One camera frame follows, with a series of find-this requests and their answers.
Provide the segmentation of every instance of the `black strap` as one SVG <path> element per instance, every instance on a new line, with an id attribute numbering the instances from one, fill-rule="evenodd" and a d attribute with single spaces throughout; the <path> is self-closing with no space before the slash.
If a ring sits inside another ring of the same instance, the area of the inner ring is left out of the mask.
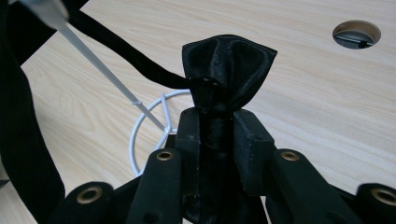
<path id="1" fill-rule="evenodd" d="M 70 24 L 119 54 L 144 77 L 172 89 L 188 89 L 191 86 L 188 79 L 165 70 L 98 21 L 78 8 L 69 6 L 65 1 L 64 4 L 69 12 Z"/>
<path id="2" fill-rule="evenodd" d="M 0 0 L 0 153 L 16 191 L 42 223 L 64 198 L 64 183 L 38 128 L 28 80 L 11 52 L 7 13 L 8 0 Z"/>

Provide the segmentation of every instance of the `cable hole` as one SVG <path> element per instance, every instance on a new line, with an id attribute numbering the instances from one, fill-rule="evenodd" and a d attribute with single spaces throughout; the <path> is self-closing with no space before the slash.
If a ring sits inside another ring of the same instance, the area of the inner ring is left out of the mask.
<path id="1" fill-rule="evenodd" d="M 93 186 L 84 189 L 78 196 L 77 202 L 81 204 L 93 203 L 102 197 L 103 190 L 101 187 Z"/>
<path id="2" fill-rule="evenodd" d="M 157 154 L 157 159 L 160 161 L 169 161 L 173 158 L 173 153 L 170 151 L 164 151 Z"/>
<path id="3" fill-rule="evenodd" d="M 300 159 L 300 157 L 296 153 L 290 151 L 282 152 L 280 155 L 283 159 L 287 161 L 297 161 Z"/>
<path id="4" fill-rule="evenodd" d="M 368 21 L 345 21 L 332 31 L 334 41 L 348 49 L 367 49 L 381 38 L 379 28 Z"/>
<path id="5" fill-rule="evenodd" d="M 372 189 L 373 196 L 381 203 L 396 206 L 396 194 L 387 189 Z"/>

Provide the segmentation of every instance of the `wood grain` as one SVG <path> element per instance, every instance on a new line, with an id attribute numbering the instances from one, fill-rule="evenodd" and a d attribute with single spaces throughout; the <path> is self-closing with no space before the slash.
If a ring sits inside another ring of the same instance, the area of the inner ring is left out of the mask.
<path id="1" fill-rule="evenodd" d="M 331 184 L 349 192 L 367 182 L 396 188 L 395 2 L 91 0 L 82 10 L 181 76 L 181 47 L 213 35 L 241 35 L 278 50 L 246 106 L 276 146 L 301 151 Z M 379 42 L 358 50 L 337 45 L 332 30 L 350 20 L 377 25 Z M 171 91 L 78 35 L 146 105 Z M 59 34 L 22 69 L 67 192 L 88 181 L 117 188 L 134 178 L 128 141 L 140 113 L 115 87 Z M 188 96 L 170 104 L 175 125 L 180 111 L 192 106 Z M 136 143 L 139 164 L 158 135 L 146 120 Z M 0 223 L 34 223 L 12 185 L 0 190 L 0 200 Z"/>

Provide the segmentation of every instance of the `metal grommet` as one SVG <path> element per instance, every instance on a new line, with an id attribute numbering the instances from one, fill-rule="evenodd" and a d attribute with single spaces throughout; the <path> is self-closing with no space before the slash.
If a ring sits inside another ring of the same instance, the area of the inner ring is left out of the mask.
<path id="1" fill-rule="evenodd" d="M 371 193 L 381 203 L 396 206 L 396 194 L 387 189 L 372 189 Z"/>
<path id="2" fill-rule="evenodd" d="M 174 154 L 170 151 L 163 151 L 157 154 L 157 159 L 160 161 L 169 161 L 174 157 Z"/>
<path id="3" fill-rule="evenodd" d="M 78 196 L 77 202 L 81 204 L 93 203 L 102 197 L 103 190 L 99 186 L 84 189 Z"/>
<path id="4" fill-rule="evenodd" d="M 280 155 L 282 156 L 283 159 L 287 161 L 297 161 L 300 159 L 300 157 L 292 151 L 284 151 L 280 153 Z"/>

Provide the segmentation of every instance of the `wooden table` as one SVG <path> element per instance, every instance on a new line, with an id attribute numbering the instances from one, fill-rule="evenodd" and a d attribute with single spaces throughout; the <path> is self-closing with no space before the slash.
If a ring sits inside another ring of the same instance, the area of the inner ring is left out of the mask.
<path id="1" fill-rule="evenodd" d="M 182 46 L 213 35 L 240 35 L 278 50 L 245 107 L 276 146 L 302 152 L 329 183 L 351 193 L 367 182 L 396 188 L 396 2 L 91 0 L 82 10 L 182 76 Z M 334 27 L 351 20 L 375 24 L 379 42 L 368 49 L 337 45 Z M 146 105 L 172 91 L 78 35 Z M 93 180 L 117 188 L 134 178 L 128 142 L 140 112 L 109 81 L 58 33 L 22 69 L 67 192 Z M 169 105 L 176 126 L 192 102 L 180 96 Z M 161 107 L 154 113 L 162 117 Z M 136 142 L 140 165 L 159 135 L 144 121 Z M 0 223 L 34 223 L 11 184 L 0 200 Z"/>

